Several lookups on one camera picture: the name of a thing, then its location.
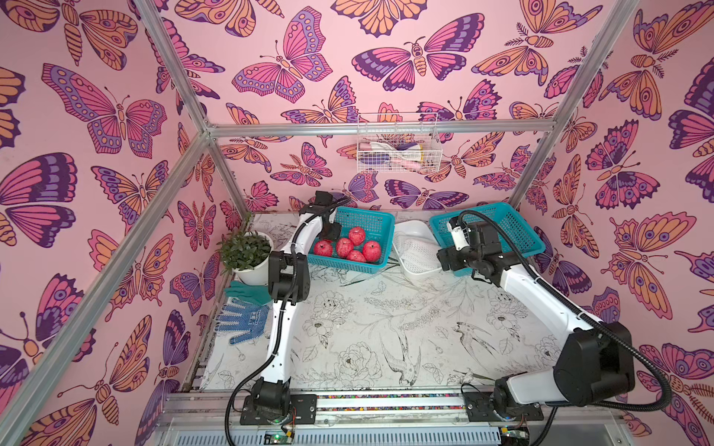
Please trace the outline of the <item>red apple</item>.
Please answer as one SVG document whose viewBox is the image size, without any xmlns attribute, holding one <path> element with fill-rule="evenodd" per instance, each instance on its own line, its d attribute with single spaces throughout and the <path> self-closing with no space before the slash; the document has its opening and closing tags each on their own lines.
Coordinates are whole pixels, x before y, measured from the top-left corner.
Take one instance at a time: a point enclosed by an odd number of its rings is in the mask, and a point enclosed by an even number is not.
<svg viewBox="0 0 714 446">
<path fill-rule="evenodd" d="M 347 258 L 353 250 L 354 244 L 350 238 L 340 238 L 336 243 L 336 253 L 339 258 Z"/>
<path fill-rule="evenodd" d="M 331 258 L 334 253 L 334 247 L 331 242 L 321 240 L 315 244 L 313 252 L 316 256 L 326 256 L 327 258 Z"/>
</svg>

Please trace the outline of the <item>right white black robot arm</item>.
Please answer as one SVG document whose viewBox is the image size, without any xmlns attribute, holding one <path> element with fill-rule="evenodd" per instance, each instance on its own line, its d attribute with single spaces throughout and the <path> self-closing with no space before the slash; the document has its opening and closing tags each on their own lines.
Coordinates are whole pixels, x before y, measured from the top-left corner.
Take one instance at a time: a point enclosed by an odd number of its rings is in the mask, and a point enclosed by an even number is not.
<svg viewBox="0 0 714 446">
<path fill-rule="evenodd" d="M 622 323 L 606 323 L 584 310 L 535 269 L 532 262 L 546 245 L 511 206 L 455 211 L 433 217 L 430 226 L 444 271 L 468 271 L 472 280 L 514 297 L 554 343 L 556 359 L 496 381 L 491 401 L 499 416 L 536 405 L 649 413 L 672 403 L 668 380 L 633 347 Z"/>
</svg>

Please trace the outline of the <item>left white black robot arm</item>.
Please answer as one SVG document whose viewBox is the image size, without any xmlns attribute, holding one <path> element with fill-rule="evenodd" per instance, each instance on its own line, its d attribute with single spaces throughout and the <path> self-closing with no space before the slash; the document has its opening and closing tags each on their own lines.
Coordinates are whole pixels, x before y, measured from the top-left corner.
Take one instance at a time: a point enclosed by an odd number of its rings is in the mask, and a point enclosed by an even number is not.
<svg viewBox="0 0 714 446">
<path fill-rule="evenodd" d="M 334 241 L 342 226 L 335 221 L 337 210 L 349 202 L 348 197 L 337 199 L 328 191 L 318 191 L 314 201 L 299 210 L 299 225 L 286 244 L 268 256 L 267 291 L 273 303 L 273 325 L 268 355 L 265 362 L 244 378 L 232 391 L 223 421 L 224 436 L 229 445 L 232 437 L 232 413 L 238 394 L 247 384 L 252 388 L 248 400 L 255 414 L 278 425 L 290 421 L 291 406 L 292 324 L 298 304 L 305 301 L 311 289 L 308 254 L 316 241 Z"/>
</svg>

